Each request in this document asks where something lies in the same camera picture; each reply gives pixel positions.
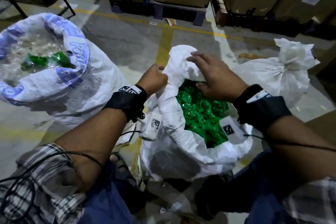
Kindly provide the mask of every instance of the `shirt sleeve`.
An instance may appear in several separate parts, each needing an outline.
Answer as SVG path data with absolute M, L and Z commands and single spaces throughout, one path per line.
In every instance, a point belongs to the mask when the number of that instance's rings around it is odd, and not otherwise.
M 283 205 L 298 223 L 336 223 L 336 176 L 305 184 Z

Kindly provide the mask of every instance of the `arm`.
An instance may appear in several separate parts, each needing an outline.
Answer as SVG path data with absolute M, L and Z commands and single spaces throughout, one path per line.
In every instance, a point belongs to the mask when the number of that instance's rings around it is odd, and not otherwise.
M 167 84 L 168 77 L 159 72 L 158 65 L 152 65 L 141 77 L 137 85 L 147 93 L 147 97 L 156 93 Z M 104 164 L 127 123 L 124 112 L 120 109 L 105 108 L 79 126 L 55 140 L 65 151 L 84 152 Z M 79 190 L 87 191 L 94 184 L 100 173 L 100 167 L 80 155 L 71 155 L 76 166 Z
M 204 75 L 207 84 L 198 83 L 197 86 L 206 97 L 233 102 L 248 88 L 248 85 L 217 57 L 195 53 L 187 60 L 194 62 Z M 264 135 L 275 140 L 336 149 L 294 116 L 284 116 L 276 120 Z M 290 163 L 304 181 L 336 174 L 336 166 L 331 164 L 336 163 L 334 152 L 302 146 L 271 146 Z

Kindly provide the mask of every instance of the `white sack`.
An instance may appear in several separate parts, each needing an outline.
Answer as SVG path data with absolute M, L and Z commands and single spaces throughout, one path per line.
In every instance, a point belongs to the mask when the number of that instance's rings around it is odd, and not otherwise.
M 74 128 L 102 109 L 112 93 L 127 82 L 107 55 L 69 20 L 38 14 L 21 20 L 0 34 L 0 59 L 25 32 L 45 29 L 63 38 L 75 69 L 55 67 L 30 74 L 11 87 L 1 81 L 0 99 L 32 111 L 46 111 L 68 128 Z
M 279 57 L 250 60 L 232 70 L 248 85 L 260 84 L 273 96 L 283 96 L 294 107 L 309 86 L 307 70 L 320 62 L 313 56 L 313 44 L 275 39 Z
M 252 146 L 249 138 L 241 144 L 222 143 L 207 149 L 204 139 L 184 130 L 185 119 L 176 96 L 185 79 L 204 82 L 198 67 L 186 58 L 197 51 L 188 45 L 173 47 L 163 73 L 168 75 L 168 85 L 157 98 L 149 98 L 148 112 L 162 115 L 163 129 L 156 140 L 142 141 L 140 150 L 141 169 L 154 180 L 182 178 L 193 180 L 199 177 L 226 173 Z

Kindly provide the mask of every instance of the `black wrist strap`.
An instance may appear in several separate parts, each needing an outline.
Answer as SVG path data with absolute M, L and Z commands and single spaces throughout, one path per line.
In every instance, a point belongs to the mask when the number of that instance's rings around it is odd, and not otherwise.
M 103 107 L 112 109 L 121 109 L 124 111 L 127 122 L 141 116 L 144 109 L 144 103 L 147 100 L 146 91 L 138 85 L 123 86 L 112 94 L 111 99 Z
M 264 132 L 277 119 L 283 116 L 290 116 L 292 113 L 287 108 L 282 96 L 273 97 L 268 94 L 265 97 L 247 103 L 262 90 L 263 88 L 259 85 L 250 86 L 233 102 L 233 105 L 238 111 L 240 123 L 248 123 L 259 131 Z

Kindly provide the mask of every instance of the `warehouse floor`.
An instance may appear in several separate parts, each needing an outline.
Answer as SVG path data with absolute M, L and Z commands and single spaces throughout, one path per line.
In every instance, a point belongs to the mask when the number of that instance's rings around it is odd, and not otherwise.
M 263 32 L 254 33 L 235 27 L 217 28 L 211 6 L 208 7 L 206 21 L 202 27 L 193 26 L 191 22 L 186 21 L 177 21 L 177 26 L 170 27 L 164 20 L 130 14 L 113 14 L 107 0 L 68 1 L 77 5 L 77 15 L 70 20 L 81 27 L 86 37 L 107 54 L 121 69 L 129 83 L 136 83 L 154 62 L 166 65 L 170 48 L 179 44 L 191 45 L 199 51 L 218 55 L 229 67 L 234 67 L 238 64 L 237 57 L 241 53 L 275 57 L 278 48 L 273 39 L 283 37 Z M 28 15 L 60 11 L 57 5 L 50 8 L 22 4 L 20 6 Z M 9 7 L 0 14 L 2 20 L 0 27 L 10 25 L 11 22 L 8 21 L 19 18 L 17 15 L 18 12 L 14 7 Z M 302 35 L 297 36 L 295 40 L 315 44 L 314 53 L 317 57 L 323 55 L 332 45 L 329 41 Z M 297 106 L 291 110 L 304 122 L 335 109 L 334 103 L 315 77 L 311 77 L 311 84 Z M 53 122 L 45 112 L 31 112 L 26 107 L 14 107 L 0 102 L 0 130 L 0 178 L 4 178 L 15 170 L 15 159 L 20 154 L 41 142 L 52 141 L 66 129 Z M 128 146 L 121 149 L 134 173 L 137 172 L 140 143 L 141 140 L 135 136 Z M 251 152 L 237 164 L 235 171 L 247 165 L 260 151 L 261 144 L 255 141 Z M 160 219 L 158 217 L 160 209 L 160 206 L 151 203 L 142 218 L 145 218 L 147 223 L 155 223 Z M 246 214 L 229 213 L 227 218 L 228 223 L 240 224 L 244 222 Z M 162 219 L 179 223 L 179 218 L 173 214 L 166 215 Z M 217 218 L 220 223 L 225 222 L 224 219 L 226 219 L 224 215 Z

